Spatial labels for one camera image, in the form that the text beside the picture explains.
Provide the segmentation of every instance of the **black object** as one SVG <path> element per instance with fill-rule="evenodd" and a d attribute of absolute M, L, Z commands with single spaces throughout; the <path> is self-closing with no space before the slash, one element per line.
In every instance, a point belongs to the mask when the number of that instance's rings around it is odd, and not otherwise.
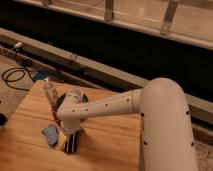
<path fill-rule="evenodd" d="M 0 113 L 0 126 L 3 126 L 6 122 L 7 122 L 6 116 Z"/>
<path fill-rule="evenodd" d="M 79 131 L 70 135 L 69 139 L 65 143 L 65 153 L 75 153 L 77 151 L 78 133 Z"/>

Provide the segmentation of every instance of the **blue cloth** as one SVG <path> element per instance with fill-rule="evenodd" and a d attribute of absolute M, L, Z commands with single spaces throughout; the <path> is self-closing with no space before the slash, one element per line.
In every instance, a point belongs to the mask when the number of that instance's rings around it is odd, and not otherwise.
<path fill-rule="evenodd" d="M 49 124 L 48 127 L 44 128 L 41 132 L 46 136 L 49 146 L 53 147 L 58 143 L 58 130 L 55 125 Z"/>

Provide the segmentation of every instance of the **floor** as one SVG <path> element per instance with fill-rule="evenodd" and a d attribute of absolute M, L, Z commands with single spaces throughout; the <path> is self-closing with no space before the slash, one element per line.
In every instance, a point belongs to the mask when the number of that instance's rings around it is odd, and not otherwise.
<path fill-rule="evenodd" d="M 7 69 L 18 67 L 14 60 L 3 56 L 0 56 L 0 66 L 0 74 Z M 27 75 L 24 77 L 24 79 L 15 84 L 15 86 L 27 89 L 30 89 L 32 85 L 33 83 Z M 4 113 L 9 118 L 25 97 L 26 93 L 27 92 L 25 91 L 18 91 L 8 88 L 5 83 L 0 80 L 0 112 Z M 193 125 L 193 128 L 194 133 L 196 134 L 195 137 L 198 137 L 199 139 L 196 139 L 195 145 L 200 171 L 213 171 L 213 132 L 197 125 Z"/>
<path fill-rule="evenodd" d="M 14 67 L 20 67 L 14 60 L 8 59 L 0 55 L 0 75 L 3 72 Z M 14 77 L 19 77 L 21 73 L 14 74 Z M 26 74 L 25 77 L 16 83 L 12 83 L 13 86 L 30 89 L 33 85 L 31 79 Z M 0 80 L 0 113 L 4 113 L 8 118 L 13 114 L 15 109 L 20 104 L 21 100 L 26 95 L 26 91 L 14 90 L 6 86 L 4 81 Z"/>

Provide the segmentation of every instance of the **black cable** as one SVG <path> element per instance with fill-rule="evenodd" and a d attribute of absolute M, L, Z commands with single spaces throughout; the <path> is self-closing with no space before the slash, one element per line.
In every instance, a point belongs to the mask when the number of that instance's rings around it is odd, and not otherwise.
<path fill-rule="evenodd" d="M 16 62 L 18 62 L 17 55 L 18 55 L 18 52 L 16 51 L 16 53 L 15 53 L 15 60 L 16 60 Z M 24 76 L 26 75 L 26 72 L 29 75 L 30 79 L 33 81 L 33 78 L 32 78 L 32 76 L 30 74 L 30 72 L 33 72 L 33 71 L 30 71 L 27 68 L 28 62 L 29 61 L 23 60 L 22 61 L 22 66 L 23 67 L 11 68 L 11 69 L 8 69 L 8 70 L 4 71 L 4 73 L 2 74 L 2 80 L 5 82 L 5 84 L 8 87 L 16 89 L 16 90 L 29 91 L 29 89 L 14 87 L 14 86 L 12 86 L 12 85 L 9 84 L 9 83 L 12 83 L 12 82 L 17 82 L 17 81 L 21 80 L 22 78 L 24 78 Z M 9 79 L 14 73 L 18 73 L 18 72 L 22 73 L 22 75 L 19 78 Z"/>
<path fill-rule="evenodd" d="M 14 86 L 12 86 L 12 85 L 9 84 L 9 83 L 12 83 L 12 82 L 17 82 L 17 81 L 21 80 L 22 78 L 24 78 L 24 76 L 26 75 L 25 71 L 30 76 L 28 70 L 26 70 L 23 67 L 8 69 L 8 70 L 4 71 L 4 73 L 2 74 L 2 80 L 10 88 L 13 88 L 13 89 L 16 89 L 16 90 L 22 90 L 22 91 L 29 91 L 29 89 L 14 87 Z M 22 73 L 22 75 L 19 78 L 9 79 L 14 73 L 17 73 L 17 72 Z"/>

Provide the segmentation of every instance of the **glass window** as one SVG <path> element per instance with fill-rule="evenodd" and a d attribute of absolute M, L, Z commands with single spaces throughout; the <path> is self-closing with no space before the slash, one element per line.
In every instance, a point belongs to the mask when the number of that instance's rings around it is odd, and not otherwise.
<path fill-rule="evenodd" d="M 52 0 L 51 2 L 65 9 L 104 16 L 105 0 Z"/>

